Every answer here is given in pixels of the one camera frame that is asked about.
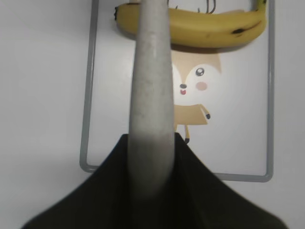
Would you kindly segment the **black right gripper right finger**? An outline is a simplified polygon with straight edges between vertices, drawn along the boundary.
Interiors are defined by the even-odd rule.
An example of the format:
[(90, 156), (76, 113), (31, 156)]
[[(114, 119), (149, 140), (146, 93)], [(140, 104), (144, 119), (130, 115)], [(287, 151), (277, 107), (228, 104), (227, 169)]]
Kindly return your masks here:
[(211, 172), (174, 135), (174, 164), (168, 179), (166, 229), (285, 229), (274, 214), (238, 194)]

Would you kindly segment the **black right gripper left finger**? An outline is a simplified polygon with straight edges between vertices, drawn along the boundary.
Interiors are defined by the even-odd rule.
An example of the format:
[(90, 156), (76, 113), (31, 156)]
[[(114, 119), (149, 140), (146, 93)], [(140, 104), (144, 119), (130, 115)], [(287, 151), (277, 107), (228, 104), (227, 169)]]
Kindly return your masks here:
[(130, 229), (127, 140), (123, 134), (98, 169), (25, 229)]

